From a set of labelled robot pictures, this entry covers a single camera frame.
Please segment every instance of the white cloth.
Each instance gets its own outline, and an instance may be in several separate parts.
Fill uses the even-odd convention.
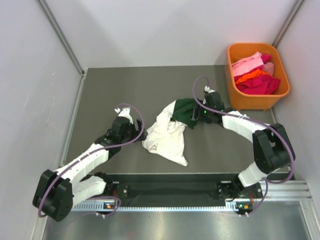
[[[156,117],[156,122],[146,131],[148,136],[142,141],[142,146],[152,154],[158,154],[182,166],[187,166],[184,157],[184,130],[186,124],[179,121],[170,121],[176,101],[170,103]]]

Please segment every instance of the orange basket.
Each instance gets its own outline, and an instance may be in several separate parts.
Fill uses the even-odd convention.
[[[281,80],[279,88],[272,95],[250,95],[239,91],[236,87],[232,73],[232,64],[236,61],[249,57],[256,52],[270,54],[274,64],[273,76]],[[228,58],[225,66],[225,76],[228,87],[228,94],[231,106],[240,110],[267,110],[275,103],[286,96],[290,91],[290,84],[276,48],[267,43],[235,43],[227,50]]]

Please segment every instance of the gray table surface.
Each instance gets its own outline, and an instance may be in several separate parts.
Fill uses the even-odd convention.
[[[67,154],[67,163],[84,152],[103,135],[117,116],[119,103],[136,106],[143,114],[146,128],[172,101],[192,98],[194,80],[208,76],[210,87],[217,90],[226,107],[230,106],[223,65],[90,68],[75,119]],[[200,81],[197,96],[203,99],[206,82]],[[273,123],[270,111],[246,110],[251,118]],[[184,156],[181,166],[151,154],[141,142],[121,149],[95,172],[104,173],[238,173],[253,162],[253,146],[245,138],[215,124],[199,123],[184,131]]]
[[[71,212],[43,240],[310,240],[299,202],[265,202],[250,217],[234,212]]]

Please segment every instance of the pink cloth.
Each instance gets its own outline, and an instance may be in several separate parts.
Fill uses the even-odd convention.
[[[262,70],[262,68],[263,68],[263,67],[264,67],[264,65],[262,65],[262,66],[258,66],[258,67],[256,67],[256,68],[252,69],[250,72],[247,72],[247,73],[242,74],[242,75],[239,75],[239,76],[235,76],[235,77],[234,77],[234,81],[236,82],[238,79],[242,78],[244,75],[246,75],[246,74],[250,74],[250,73],[252,73],[252,72],[256,71],[257,69]]]
[[[267,62],[263,65],[262,71],[273,76],[275,71],[275,65],[272,62]]]
[[[278,89],[280,81],[279,78],[270,75],[260,75],[244,81],[236,87],[244,94],[270,95]]]
[[[252,56],[242,58],[239,61],[233,63],[231,65],[233,76],[236,77],[247,74],[252,69],[262,66],[264,62],[262,61],[261,56],[262,54],[257,51]]]
[[[266,64],[267,62],[269,62],[271,59],[271,55],[270,54],[262,54],[261,56],[261,60],[264,64]]]

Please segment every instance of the laundry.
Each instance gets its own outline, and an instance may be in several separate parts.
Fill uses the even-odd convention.
[[[156,117],[156,122],[146,130],[148,136],[142,141],[142,146],[152,154],[187,166],[183,132],[187,126],[193,129],[198,123],[191,120],[195,104],[193,98],[178,99],[170,103]]]
[[[275,71],[275,65],[272,62],[267,62],[263,64],[262,71],[273,76]]]
[[[270,95],[278,89],[280,81],[279,78],[267,74],[248,79],[236,85],[236,87],[244,94]]]
[[[252,56],[242,58],[232,64],[232,74],[234,77],[247,74],[251,70],[262,67],[264,65],[261,59],[262,54],[256,52]]]
[[[270,54],[262,54],[261,55],[261,60],[264,64],[268,63],[271,59],[271,55]]]
[[[238,84],[241,84],[249,79],[253,79],[253,78],[256,78],[256,77],[259,77],[260,75],[269,75],[268,73],[260,70],[260,69],[257,69],[251,73],[247,73],[245,75],[243,75],[241,78],[239,78],[236,82],[235,82],[235,85],[238,85]]]
[[[258,70],[258,69],[262,70],[263,67],[264,67],[264,65],[261,65],[261,66],[258,66],[258,67],[256,67],[256,68],[252,69],[251,71],[249,71],[249,72],[247,72],[247,73],[245,73],[245,74],[242,74],[242,75],[239,75],[239,76],[235,76],[235,77],[234,77],[234,81],[236,82],[238,79],[242,78],[244,75],[246,75],[246,74],[251,74],[251,73],[253,73],[254,71],[256,71],[256,70]]]

